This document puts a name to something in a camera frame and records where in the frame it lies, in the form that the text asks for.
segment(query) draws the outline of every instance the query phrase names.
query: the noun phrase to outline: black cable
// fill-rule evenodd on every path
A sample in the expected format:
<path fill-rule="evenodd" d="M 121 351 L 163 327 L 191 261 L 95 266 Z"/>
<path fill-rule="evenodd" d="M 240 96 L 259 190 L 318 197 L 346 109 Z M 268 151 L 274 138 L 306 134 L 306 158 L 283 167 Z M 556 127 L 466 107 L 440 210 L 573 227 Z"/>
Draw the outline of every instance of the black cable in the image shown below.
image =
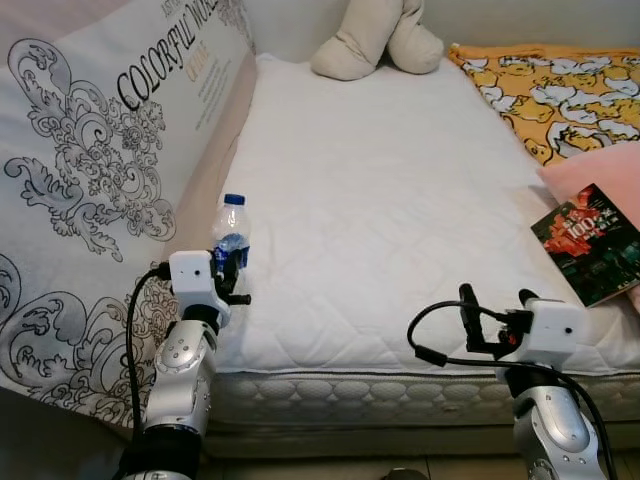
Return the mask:
<path fill-rule="evenodd" d="M 569 388 L 575 391 L 587 405 L 587 408 L 591 412 L 591 416 L 593 417 L 593 421 L 596 426 L 596 431 L 598 432 L 598 437 L 600 439 L 600 444 L 602 445 L 602 453 L 604 455 L 605 464 L 607 466 L 607 473 L 609 474 L 609 480 L 618 480 L 618 473 L 616 471 L 615 464 L 613 462 L 613 452 L 611 450 L 611 443 L 609 441 L 609 435 L 607 434 L 607 429 L 604 424 L 604 420 L 600 415 L 598 407 L 595 402 L 591 398 L 591 396 L 587 393 L 587 391 L 580 385 L 576 380 L 574 380 L 571 376 L 554 370 L 553 368 L 544 367 L 542 365 L 536 365 L 533 363 L 522 363 L 522 362 L 504 362 L 500 360 L 467 360 L 463 358 L 449 358 L 443 353 L 436 352 L 435 350 L 431 350 L 422 345 L 417 345 L 413 340 L 413 332 L 418 326 L 418 324 L 422 321 L 424 317 L 426 317 L 429 313 L 446 307 L 461 307 L 461 308 L 471 308 L 475 309 L 480 313 L 484 313 L 493 318 L 500 320 L 504 318 L 506 314 L 497 313 L 488 308 L 480 307 L 479 305 L 473 303 L 465 303 L 456 300 L 450 300 L 445 302 L 438 302 L 424 308 L 420 311 L 416 317 L 409 324 L 409 328 L 407 329 L 407 340 L 409 341 L 409 345 L 414 349 L 416 356 L 421 358 L 422 360 L 431 361 L 435 360 L 436 365 L 444 366 L 447 363 L 452 365 L 464 365 L 470 367 L 491 367 L 491 368 L 526 368 L 529 370 L 534 370 L 538 372 L 544 372 L 546 374 L 550 374 L 564 382 Z"/>
<path fill-rule="evenodd" d="M 142 434 L 142 412 L 140 408 L 140 386 L 136 372 L 135 359 L 133 357 L 133 317 L 136 311 L 138 295 L 142 291 L 144 284 L 152 277 L 160 277 L 161 280 L 170 280 L 171 272 L 169 263 L 162 262 L 157 268 L 153 268 L 145 273 L 138 283 L 136 283 L 131 301 L 127 308 L 127 321 L 125 324 L 125 348 L 127 355 L 127 369 L 129 371 L 129 386 L 131 389 L 131 409 L 133 411 L 133 440 Z"/>

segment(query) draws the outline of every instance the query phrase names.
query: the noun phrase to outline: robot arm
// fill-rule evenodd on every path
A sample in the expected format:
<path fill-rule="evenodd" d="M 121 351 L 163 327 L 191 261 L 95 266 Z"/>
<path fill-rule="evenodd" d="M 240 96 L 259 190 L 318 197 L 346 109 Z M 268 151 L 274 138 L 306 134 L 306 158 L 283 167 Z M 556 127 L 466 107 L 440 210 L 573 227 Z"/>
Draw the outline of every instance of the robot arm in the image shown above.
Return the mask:
<path fill-rule="evenodd" d="M 440 366 L 499 364 L 496 375 L 509 386 L 514 398 L 514 440 L 527 463 L 530 480 L 605 480 L 598 464 L 596 432 L 580 412 L 573 392 L 560 384 L 561 374 L 555 373 L 561 372 L 576 350 L 587 325 L 586 310 L 523 290 L 520 299 L 524 310 L 496 314 L 480 307 L 466 284 L 460 287 L 460 299 L 427 307 L 411 322 L 408 336 L 416 356 Z M 448 358 L 415 344 L 413 330 L 427 313 L 456 305 L 461 308 L 467 332 L 467 350 L 492 354 L 496 361 Z M 505 324 L 497 343 L 485 340 L 480 312 Z"/>
<path fill-rule="evenodd" d="M 234 253 L 223 277 L 215 274 L 207 251 L 176 252 L 169 258 L 182 320 L 156 352 L 156 378 L 143 433 L 134 438 L 121 460 L 127 480 L 196 477 L 211 409 L 217 334 L 229 322 L 230 305 L 251 301 L 248 295 L 232 295 L 239 265 L 239 255 Z"/>

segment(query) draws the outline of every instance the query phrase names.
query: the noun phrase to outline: white mattress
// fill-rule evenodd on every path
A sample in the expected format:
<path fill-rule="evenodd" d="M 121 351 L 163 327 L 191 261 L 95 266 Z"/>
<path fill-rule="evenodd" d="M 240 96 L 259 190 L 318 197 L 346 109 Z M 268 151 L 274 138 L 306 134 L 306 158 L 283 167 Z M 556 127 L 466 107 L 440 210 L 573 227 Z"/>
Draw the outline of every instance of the white mattress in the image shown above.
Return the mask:
<path fill-rule="evenodd" d="M 452 63 L 426 76 L 384 67 L 352 83 L 306 64 L 258 65 L 224 188 L 248 198 L 253 304 L 221 332 L 220 372 L 486 376 L 415 359 L 405 338 L 415 313 L 456 299 L 464 282 L 497 310 L 517 307 L 521 288 L 579 302 L 529 230 L 553 206 L 537 163 Z M 566 370 L 640 371 L 627 299 L 590 312 Z M 417 331 L 461 357 L 465 338 L 457 309 Z"/>
<path fill-rule="evenodd" d="M 579 380 L 607 421 L 640 420 L 638 375 Z M 211 419 L 218 429 L 220 424 L 357 429 L 513 423 L 509 389 L 486 375 L 228 373 L 217 376 L 212 391 Z"/>

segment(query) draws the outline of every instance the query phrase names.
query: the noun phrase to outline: bottle cap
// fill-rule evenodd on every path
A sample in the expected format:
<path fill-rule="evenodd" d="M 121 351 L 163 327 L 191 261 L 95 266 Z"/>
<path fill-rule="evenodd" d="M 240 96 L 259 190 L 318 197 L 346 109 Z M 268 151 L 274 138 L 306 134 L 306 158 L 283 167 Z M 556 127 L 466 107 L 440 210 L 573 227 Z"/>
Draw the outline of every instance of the bottle cap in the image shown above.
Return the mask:
<path fill-rule="evenodd" d="M 224 196 L 224 203 L 229 205 L 244 205 L 244 195 L 236 195 L 235 193 L 227 193 Z"/>

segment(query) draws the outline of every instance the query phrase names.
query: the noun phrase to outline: floor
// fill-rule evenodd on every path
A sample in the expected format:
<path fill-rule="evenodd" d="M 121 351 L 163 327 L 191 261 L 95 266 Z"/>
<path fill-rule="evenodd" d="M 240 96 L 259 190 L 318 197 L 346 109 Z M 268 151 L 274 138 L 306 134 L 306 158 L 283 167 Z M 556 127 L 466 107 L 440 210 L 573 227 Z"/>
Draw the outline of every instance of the floor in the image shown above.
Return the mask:
<path fill-rule="evenodd" d="M 640 451 L 615 455 L 619 480 L 640 480 Z M 526 480 L 518 457 L 407 457 L 222 461 L 205 467 L 199 480 L 378 480 L 390 469 L 418 470 L 431 480 Z"/>

